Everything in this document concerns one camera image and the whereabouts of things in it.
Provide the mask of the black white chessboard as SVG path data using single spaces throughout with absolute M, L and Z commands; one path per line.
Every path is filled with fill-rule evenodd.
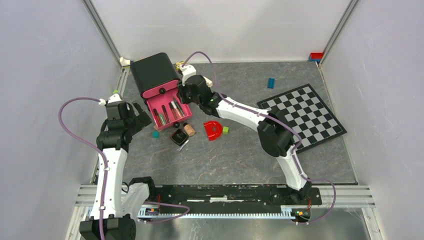
M 287 125 L 301 137 L 297 153 L 304 152 L 347 133 L 330 108 L 308 83 L 260 100 L 257 106 L 282 110 Z

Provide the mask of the white lego brick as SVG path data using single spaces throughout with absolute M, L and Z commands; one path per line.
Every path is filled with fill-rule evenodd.
M 209 78 L 205 77 L 205 76 L 203 78 L 204 78 L 204 80 L 206 82 L 207 87 L 208 88 L 211 88 L 213 86 L 213 81 L 210 80 Z

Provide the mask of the small red lipstick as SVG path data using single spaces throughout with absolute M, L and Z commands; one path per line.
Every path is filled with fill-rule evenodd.
M 170 123 L 170 119 L 169 119 L 168 112 L 167 112 L 167 109 L 166 109 L 165 105 L 162 105 L 161 108 L 162 108 L 163 115 L 164 115 L 164 118 L 166 120 L 166 123 L 169 124 Z

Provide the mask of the wooden cube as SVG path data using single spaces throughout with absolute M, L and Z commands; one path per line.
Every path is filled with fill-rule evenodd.
M 159 129 L 159 127 L 156 124 L 153 125 L 153 128 L 154 128 L 155 131 L 161 132 L 161 130 Z

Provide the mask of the red D-shaped toy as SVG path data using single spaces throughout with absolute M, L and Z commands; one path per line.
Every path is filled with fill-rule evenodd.
M 203 127 L 210 142 L 219 138 L 223 133 L 223 126 L 218 121 L 211 120 L 204 122 Z

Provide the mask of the yellow toy block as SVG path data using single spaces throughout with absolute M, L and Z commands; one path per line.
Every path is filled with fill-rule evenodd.
M 182 73 L 181 68 L 184 66 L 185 62 L 184 61 L 179 61 L 175 63 L 175 69 L 178 73 Z

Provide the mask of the pink white lip gloss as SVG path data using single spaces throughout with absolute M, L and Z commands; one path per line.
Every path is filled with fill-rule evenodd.
M 171 102 L 171 105 L 173 106 L 173 109 L 175 111 L 175 114 L 178 116 L 179 119 L 181 119 L 183 117 L 183 115 L 181 114 L 181 112 L 179 111 L 179 109 L 177 108 L 177 105 L 175 104 L 174 101 Z

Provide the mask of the small green cube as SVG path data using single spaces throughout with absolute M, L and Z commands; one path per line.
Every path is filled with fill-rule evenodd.
M 228 134 L 229 133 L 229 128 L 228 127 L 223 127 L 223 129 L 222 129 L 222 132 L 224 133 L 224 134 Z

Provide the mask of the green lip balm tube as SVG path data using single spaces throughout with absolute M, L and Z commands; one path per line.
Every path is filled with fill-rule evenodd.
M 165 119 L 165 117 L 163 116 L 163 114 L 162 114 L 162 113 L 159 113 L 159 114 L 158 114 L 158 117 L 159 117 L 159 119 L 160 119 L 160 122 L 161 122 L 161 125 L 162 125 L 162 126 L 164 126 L 164 125 L 166 125 L 166 124 L 167 124 L 167 121 L 166 121 L 166 119 Z

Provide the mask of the teal cube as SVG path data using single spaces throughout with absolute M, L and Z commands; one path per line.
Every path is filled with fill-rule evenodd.
M 152 137 L 153 138 L 159 138 L 160 137 L 160 133 L 158 132 L 158 131 L 154 131 L 153 133 L 152 133 Z

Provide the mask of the dark eyeliner pencil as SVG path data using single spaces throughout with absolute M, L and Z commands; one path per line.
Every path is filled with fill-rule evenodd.
M 181 105 L 179 104 L 178 100 L 175 97 L 172 97 L 174 104 L 176 105 L 176 108 L 179 110 L 180 114 L 182 117 L 185 117 L 185 113 L 181 107 Z

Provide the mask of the white toy block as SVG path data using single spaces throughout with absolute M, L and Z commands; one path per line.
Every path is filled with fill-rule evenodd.
M 126 59 L 126 58 L 124 58 L 124 57 L 120 57 L 119 58 L 119 63 L 120 63 L 120 65 L 124 68 L 124 67 L 128 67 L 128 66 L 130 66 L 131 65 L 131 60 L 129 60 L 129 59 Z

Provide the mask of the black compact case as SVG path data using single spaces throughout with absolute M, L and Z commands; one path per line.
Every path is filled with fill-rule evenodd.
M 182 146 L 188 140 L 188 138 L 189 138 L 188 134 L 182 129 L 177 129 L 170 136 L 170 139 L 172 140 L 172 142 L 178 146 Z

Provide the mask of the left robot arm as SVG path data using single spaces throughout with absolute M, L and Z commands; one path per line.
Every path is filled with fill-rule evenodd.
M 95 200 L 88 220 L 79 225 L 86 240 L 134 240 L 138 212 L 157 198 L 152 179 L 130 183 L 122 197 L 123 171 L 133 136 L 152 123 L 137 101 L 108 100 L 96 147 L 99 174 Z

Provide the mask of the foundation bottle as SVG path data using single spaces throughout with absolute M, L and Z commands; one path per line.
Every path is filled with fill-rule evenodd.
M 184 131 L 187 133 L 189 137 L 192 137 L 196 134 L 196 131 L 189 123 L 184 122 L 182 125 L 183 125 Z

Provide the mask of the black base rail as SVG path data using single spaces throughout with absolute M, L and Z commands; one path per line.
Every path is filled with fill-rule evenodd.
M 307 209 L 320 206 L 320 190 L 311 188 L 304 196 L 284 184 L 206 184 L 157 185 L 152 195 L 154 201 L 164 203 L 161 214 L 188 216 L 264 216 L 280 214 L 281 208 Z

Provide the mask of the red blue corner blocks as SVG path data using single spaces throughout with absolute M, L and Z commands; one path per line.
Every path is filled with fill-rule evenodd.
M 323 59 L 324 54 L 322 52 L 311 52 L 308 56 L 309 62 L 320 62 Z

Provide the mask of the silver tweezers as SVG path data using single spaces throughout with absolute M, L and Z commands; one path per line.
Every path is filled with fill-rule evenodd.
M 178 152 L 180 152 L 183 147 L 189 142 L 189 139 L 187 139 L 181 146 L 179 146 L 179 148 L 177 149 Z

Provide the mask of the blue lego brick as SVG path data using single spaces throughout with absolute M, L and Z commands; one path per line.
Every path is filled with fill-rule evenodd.
M 274 89 L 275 87 L 275 79 L 274 78 L 269 78 L 267 81 L 267 88 L 268 89 Z

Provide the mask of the brown lip gloss tube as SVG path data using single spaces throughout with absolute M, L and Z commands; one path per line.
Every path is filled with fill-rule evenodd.
M 179 119 L 179 115 L 176 112 L 176 109 L 175 109 L 173 103 L 169 102 L 168 105 L 169 105 L 169 108 L 170 108 L 170 110 L 172 112 L 172 115 L 173 115 L 174 120 L 177 121 Z

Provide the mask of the red lipstick tube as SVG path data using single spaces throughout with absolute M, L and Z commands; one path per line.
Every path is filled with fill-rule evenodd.
M 162 121 L 161 121 L 159 113 L 157 112 L 155 108 L 153 109 L 153 114 L 155 116 L 157 126 L 160 128 L 162 126 Z

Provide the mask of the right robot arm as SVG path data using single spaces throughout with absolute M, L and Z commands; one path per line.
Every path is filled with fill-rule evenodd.
M 250 107 L 213 92 L 202 75 L 179 80 L 177 96 L 184 104 L 196 104 L 206 115 L 231 120 L 256 131 L 262 149 L 276 158 L 284 173 L 289 199 L 295 204 L 302 204 L 309 198 L 312 183 L 296 153 L 302 139 L 287 125 L 285 114 L 280 109 Z

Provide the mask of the black pink drawer organizer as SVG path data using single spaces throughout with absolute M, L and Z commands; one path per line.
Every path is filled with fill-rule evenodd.
M 177 83 L 180 77 L 165 52 L 131 62 L 130 70 L 139 95 L 152 115 L 155 125 L 157 125 L 157 121 L 153 109 L 156 109 L 159 114 L 163 114 L 162 105 L 165 105 L 170 123 L 159 127 L 160 130 L 172 127 L 175 123 L 186 121 L 193 116 L 189 105 L 181 103 L 178 99 Z M 169 107 L 169 102 L 173 101 L 173 97 L 178 100 L 185 113 L 185 116 L 177 121 Z

